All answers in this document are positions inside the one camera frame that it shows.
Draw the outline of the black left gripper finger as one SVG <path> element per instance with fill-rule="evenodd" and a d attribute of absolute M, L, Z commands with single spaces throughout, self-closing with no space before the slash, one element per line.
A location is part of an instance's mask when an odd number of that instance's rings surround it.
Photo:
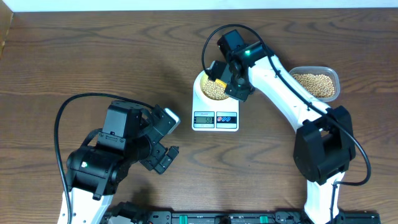
<path fill-rule="evenodd" d="M 158 174 L 163 174 L 168 167 L 171 165 L 171 163 L 173 162 L 174 157 L 166 154 L 163 158 L 161 158 L 161 160 L 157 163 L 157 165 L 154 167 L 154 170 L 156 171 L 156 173 Z"/>
<path fill-rule="evenodd" d="M 173 161 L 179 154 L 179 147 L 178 146 L 170 146 L 167 156 Z"/>

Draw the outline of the yellow plastic scoop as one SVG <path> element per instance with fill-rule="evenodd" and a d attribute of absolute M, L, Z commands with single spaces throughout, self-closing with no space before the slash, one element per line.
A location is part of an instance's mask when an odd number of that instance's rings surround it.
<path fill-rule="evenodd" d="M 226 87 L 227 87 L 227 84 L 226 84 L 225 82 L 219 80 L 219 79 L 216 79 L 216 80 L 215 80 L 215 83 L 220 84 L 223 88 L 226 88 Z"/>

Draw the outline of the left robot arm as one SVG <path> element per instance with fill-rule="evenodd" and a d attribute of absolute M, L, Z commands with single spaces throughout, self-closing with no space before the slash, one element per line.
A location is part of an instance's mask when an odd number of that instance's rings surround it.
<path fill-rule="evenodd" d="M 63 193 L 59 223 L 104 223 L 119 183 L 139 162 L 163 174 L 178 155 L 161 139 L 180 123 L 168 108 L 147 110 L 139 103 L 113 101 L 104 126 L 95 129 L 67 159 L 67 192 Z"/>

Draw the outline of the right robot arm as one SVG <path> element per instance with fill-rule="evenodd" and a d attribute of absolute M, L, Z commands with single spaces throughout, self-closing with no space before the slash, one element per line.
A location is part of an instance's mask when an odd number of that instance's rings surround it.
<path fill-rule="evenodd" d="M 312 223 L 332 223 L 339 214 L 338 186 L 356 156 L 349 112 L 312 96 L 263 40 L 249 45 L 232 30 L 217 45 L 226 68 L 222 75 L 212 70 L 212 77 L 225 82 L 225 93 L 235 100 L 263 92 L 287 118 L 296 133 L 294 162 L 307 180 L 305 213 Z"/>

